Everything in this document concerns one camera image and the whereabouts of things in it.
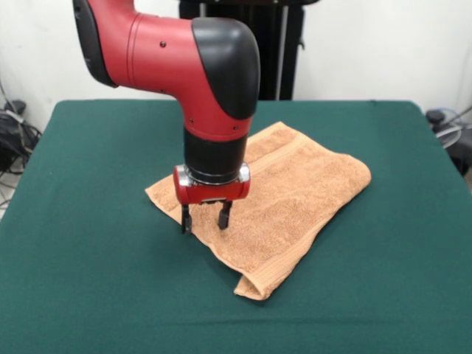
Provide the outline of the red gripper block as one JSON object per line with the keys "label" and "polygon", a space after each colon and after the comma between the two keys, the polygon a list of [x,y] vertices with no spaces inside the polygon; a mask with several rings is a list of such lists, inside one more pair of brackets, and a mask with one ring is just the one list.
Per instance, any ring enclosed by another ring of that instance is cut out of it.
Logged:
{"label": "red gripper block", "polygon": [[191,204],[224,201],[218,216],[218,228],[229,227],[229,217],[233,201],[244,199],[249,194],[251,176],[250,169],[243,163],[237,178],[228,184],[203,184],[190,176],[188,168],[182,164],[173,169],[173,183],[176,197],[181,204],[181,233],[192,233]]}

